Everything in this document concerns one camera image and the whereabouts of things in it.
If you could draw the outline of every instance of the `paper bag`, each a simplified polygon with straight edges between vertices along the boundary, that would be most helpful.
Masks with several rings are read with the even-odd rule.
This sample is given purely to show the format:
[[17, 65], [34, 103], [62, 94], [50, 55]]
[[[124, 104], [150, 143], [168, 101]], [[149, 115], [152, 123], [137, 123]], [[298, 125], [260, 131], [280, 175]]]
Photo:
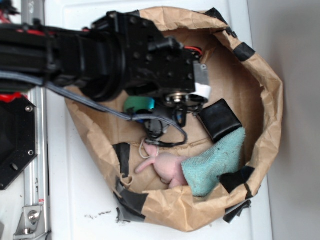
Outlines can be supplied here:
[[[141, 124], [124, 121], [67, 100], [77, 130], [118, 202], [119, 218], [168, 226], [190, 232], [206, 226], [255, 196], [275, 160], [280, 145], [283, 84], [270, 66], [242, 43], [214, 8], [199, 13], [172, 7], [141, 11], [165, 36], [173, 35], [185, 46], [203, 50], [201, 63], [209, 71], [210, 106], [225, 99], [246, 131], [241, 170], [221, 176], [206, 197], [193, 197], [189, 186], [168, 189], [153, 167], [135, 174], [142, 162], [139, 145], [145, 132]], [[122, 93], [104, 105], [123, 111], [128, 96]], [[179, 156], [196, 156], [213, 146], [201, 123], [187, 117], [188, 143], [160, 149]], [[164, 142], [179, 142], [170, 127]]]

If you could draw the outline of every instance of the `pink stuffed bunny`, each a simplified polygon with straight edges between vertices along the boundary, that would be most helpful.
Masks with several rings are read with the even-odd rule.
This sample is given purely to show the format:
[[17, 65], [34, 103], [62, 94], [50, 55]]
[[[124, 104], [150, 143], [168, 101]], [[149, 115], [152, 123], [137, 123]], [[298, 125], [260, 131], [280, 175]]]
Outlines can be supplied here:
[[188, 185], [181, 167], [181, 163], [188, 157], [175, 156], [167, 152], [158, 155], [157, 147], [148, 145], [145, 141], [143, 141], [143, 147], [150, 158], [135, 169], [136, 174], [141, 173], [147, 166], [153, 164], [154, 170], [161, 177], [161, 181], [164, 184], [169, 184], [169, 189]]

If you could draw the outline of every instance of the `teal washcloth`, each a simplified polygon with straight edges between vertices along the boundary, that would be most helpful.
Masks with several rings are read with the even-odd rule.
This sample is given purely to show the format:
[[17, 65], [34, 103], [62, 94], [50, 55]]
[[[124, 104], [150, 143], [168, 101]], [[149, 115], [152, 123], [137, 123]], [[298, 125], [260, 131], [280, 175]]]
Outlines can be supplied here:
[[213, 147], [182, 162], [186, 181], [195, 197], [208, 195], [219, 183], [218, 176], [239, 169], [241, 148], [246, 137], [243, 127], [223, 137]]

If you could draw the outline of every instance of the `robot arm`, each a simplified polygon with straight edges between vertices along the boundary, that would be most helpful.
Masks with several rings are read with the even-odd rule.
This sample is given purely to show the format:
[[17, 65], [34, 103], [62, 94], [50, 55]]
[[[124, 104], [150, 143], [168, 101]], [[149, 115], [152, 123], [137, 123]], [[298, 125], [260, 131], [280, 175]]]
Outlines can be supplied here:
[[[123, 90], [151, 98], [155, 107], [150, 116], [163, 116], [180, 127], [187, 113], [202, 110], [211, 90], [197, 54], [174, 37], [164, 37], [152, 21], [115, 11], [83, 31], [46, 27], [37, 20], [33, 25], [1, 24], [0, 70], [41, 78], [44, 87], [77, 86], [94, 102], [114, 100]], [[32, 87], [0, 79], [0, 93]], [[173, 147], [160, 142], [168, 123], [150, 117], [143, 124], [149, 143]]]

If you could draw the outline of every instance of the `gray cable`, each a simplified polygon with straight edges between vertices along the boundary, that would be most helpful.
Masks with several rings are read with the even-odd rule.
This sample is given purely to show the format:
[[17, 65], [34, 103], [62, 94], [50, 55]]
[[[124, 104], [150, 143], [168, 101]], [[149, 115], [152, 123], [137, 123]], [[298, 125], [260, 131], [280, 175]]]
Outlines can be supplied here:
[[[19, 81], [19, 82], [24, 82], [24, 83], [29, 83], [32, 85], [36, 86], [42, 86], [44, 80], [42, 78], [36, 77], [36, 76], [29, 76], [23, 73], [18, 73], [18, 72], [10, 72], [10, 71], [2, 71], [0, 70], [0, 79], [7, 79], [7, 80], [13, 80], [13, 81]], [[175, 127], [179, 132], [181, 132], [184, 136], [184, 140], [182, 142], [177, 142], [177, 143], [165, 143], [165, 142], [154, 142], [155, 145], [158, 145], [160, 147], [176, 147], [183, 145], [187, 142], [188, 140], [188, 135], [187, 133], [173, 120], [163, 117], [163, 116], [158, 116], [158, 115], [152, 115], [152, 114], [136, 114], [136, 115], [129, 115], [123, 112], [116, 111], [112, 108], [109, 108], [107, 106], [103, 106], [91, 99], [85, 98], [83, 96], [80, 96], [78, 94], [75, 94], [69, 90], [66, 90], [62, 87], [54, 85], [52, 82], [47, 82], [45, 87], [56, 94], [74, 100], [78, 103], [81, 103], [83, 105], [86, 105], [92, 109], [95, 109], [100, 112], [104, 113], [110, 113], [112, 115], [115, 115], [116, 117], [126, 120], [126, 121], [139, 121], [139, 120], [159, 120], [163, 121], [173, 127]]]

